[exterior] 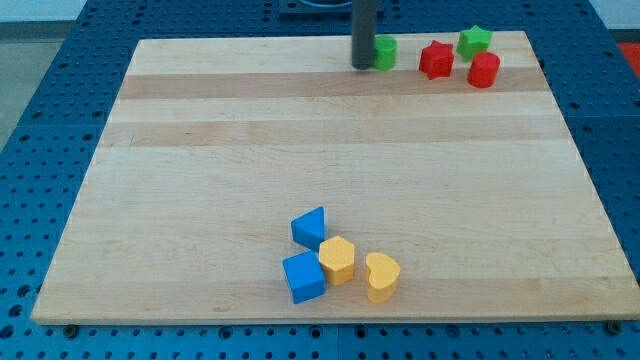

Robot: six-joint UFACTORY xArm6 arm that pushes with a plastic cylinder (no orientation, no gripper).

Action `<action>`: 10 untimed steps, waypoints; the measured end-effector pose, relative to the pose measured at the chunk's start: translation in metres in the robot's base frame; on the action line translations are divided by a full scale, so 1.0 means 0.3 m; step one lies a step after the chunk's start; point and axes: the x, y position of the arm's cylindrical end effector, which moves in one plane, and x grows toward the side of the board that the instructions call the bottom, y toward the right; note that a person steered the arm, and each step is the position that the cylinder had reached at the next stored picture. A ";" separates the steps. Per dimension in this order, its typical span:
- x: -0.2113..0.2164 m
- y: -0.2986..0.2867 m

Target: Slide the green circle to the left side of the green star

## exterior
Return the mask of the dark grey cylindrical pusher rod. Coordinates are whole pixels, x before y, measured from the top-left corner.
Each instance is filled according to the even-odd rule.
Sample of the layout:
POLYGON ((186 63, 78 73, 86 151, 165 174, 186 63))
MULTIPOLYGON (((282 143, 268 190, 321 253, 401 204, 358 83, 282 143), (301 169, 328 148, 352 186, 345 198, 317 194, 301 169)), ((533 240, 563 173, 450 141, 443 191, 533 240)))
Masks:
POLYGON ((375 61, 377 2, 353 0, 351 12, 351 65, 366 70, 375 61))

